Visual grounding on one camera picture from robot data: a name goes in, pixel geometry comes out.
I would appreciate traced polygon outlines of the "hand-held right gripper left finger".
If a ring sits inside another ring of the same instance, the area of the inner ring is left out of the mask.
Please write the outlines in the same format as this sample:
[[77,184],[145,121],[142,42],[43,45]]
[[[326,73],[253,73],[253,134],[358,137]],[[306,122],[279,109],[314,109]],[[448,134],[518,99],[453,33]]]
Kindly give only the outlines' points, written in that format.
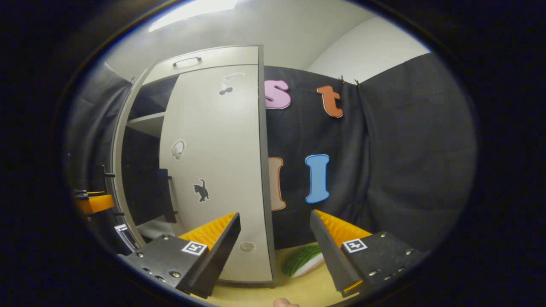
[[240,214],[232,212],[179,237],[163,234],[119,258],[178,291],[201,298],[212,295],[241,231]]

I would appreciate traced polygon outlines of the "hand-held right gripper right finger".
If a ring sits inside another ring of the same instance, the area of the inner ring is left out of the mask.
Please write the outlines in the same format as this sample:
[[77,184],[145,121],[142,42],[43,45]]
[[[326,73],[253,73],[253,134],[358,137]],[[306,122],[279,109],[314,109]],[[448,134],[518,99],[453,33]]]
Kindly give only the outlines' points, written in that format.
[[423,259],[419,249],[392,233],[372,234],[319,210],[311,212],[310,228],[344,297],[382,291]]

